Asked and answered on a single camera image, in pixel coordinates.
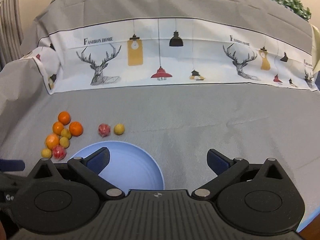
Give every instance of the curtain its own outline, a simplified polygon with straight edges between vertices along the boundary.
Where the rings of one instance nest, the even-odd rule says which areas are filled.
[[[22,40],[19,0],[4,0],[0,6],[0,70],[22,57]]]

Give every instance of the red wrapped candy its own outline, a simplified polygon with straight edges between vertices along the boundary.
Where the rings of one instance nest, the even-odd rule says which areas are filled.
[[[67,152],[61,145],[56,145],[52,149],[52,155],[57,160],[62,160],[67,155]]]
[[[110,134],[111,127],[109,125],[107,125],[106,123],[102,123],[99,125],[98,131],[99,131],[99,134],[101,135],[101,137],[105,137]]]

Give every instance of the blue plate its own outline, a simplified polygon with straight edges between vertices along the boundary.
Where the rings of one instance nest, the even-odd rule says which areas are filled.
[[[159,165],[145,150],[130,143],[103,141],[89,145],[73,157],[87,157],[101,147],[110,151],[110,163],[99,176],[125,194],[130,189],[164,190],[164,178]]]

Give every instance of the orange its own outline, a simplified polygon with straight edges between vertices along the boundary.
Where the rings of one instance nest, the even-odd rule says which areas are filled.
[[[69,131],[73,136],[79,136],[83,133],[83,127],[79,122],[72,122],[69,125]]]
[[[70,123],[70,120],[70,114],[66,111],[63,111],[58,115],[58,121],[61,122],[63,125],[67,125],[68,123]]]
[[[55,147],[56,145],[59,145],[59,137],[58,135],[52,133],[50,135],[47,136],[47,138],[45,139],[45,145],[52,150],[53,147]]]
[[[61,131],[64,129],[64,126],[62,123],[60,122],[55,122],[52,126],[52,131],[57,134],[57,135],[61,135]]]

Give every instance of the deer illustration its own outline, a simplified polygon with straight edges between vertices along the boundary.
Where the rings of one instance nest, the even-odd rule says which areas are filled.
[[[224,45],[223,45],[223,50],[224,50],[224,53],[225,53],[229,58],[231,58],[231,59],[233,60],[232,63],[233,63],[233,65],[236,66],[238,75],[239,75],[239,76],[242,76],[243,78],[246,78],[246,79],[257,80],[257,81],[260,80],[258,77],[252,76],[252,75],[249,75],[249,74],[246,74],[246,73],[244,73],[243,70],[242,70],[245,66],[247,66],[248,62],[255,60],[255,59],[257,58],[258,54],[253,53],[253,56],[250,57],[250,55],[249,55],[249,53],[248,53],[248,58],[246,58],[242,63],[238,63],[238,59],[236,58],[236,51],[235,51],[233,54],[231,54],[231,52],[230,52],[230,48],[232,47],[233,44],[231,44],[231,45],[227,48],[227,51],[225,50]]]
[[[113,53],[109,57],[109,54],[106,51],[107,57],[102,60],[102,63],[100,64],[100,66],[96,65],[95,61],[91,59],[91,53],[89,54],[88,58],[84,55],[84,51],[86,50],[87,47],[85,47],[85,49],[81,52],[81,56],[78,54],[78,52],[76,52],[78,58],[81,59],[81,61],[83,61],[83,62],[89,63],[90,67],[94,70],[94,76],[91,81],[92,86],[97,86],[97,85],[102,85],[102,84],[112,84],[120,78],[119,76],[118,77],[108,77],[108,76],[103,75],[103,70],[108,66],[108,61],[114,59],[119,54],[120,49],[121,49],[121,46],[120,46],[118,52],[116,52],[116,48],[114,46],[112,46],[111,43],[110,43],[110,45],[113,48]]]
[[[304,73],[306,74],[304,80],[308,84],[308,87],[313,88],[313,74],[309,74],[306,69],[304,69]]]

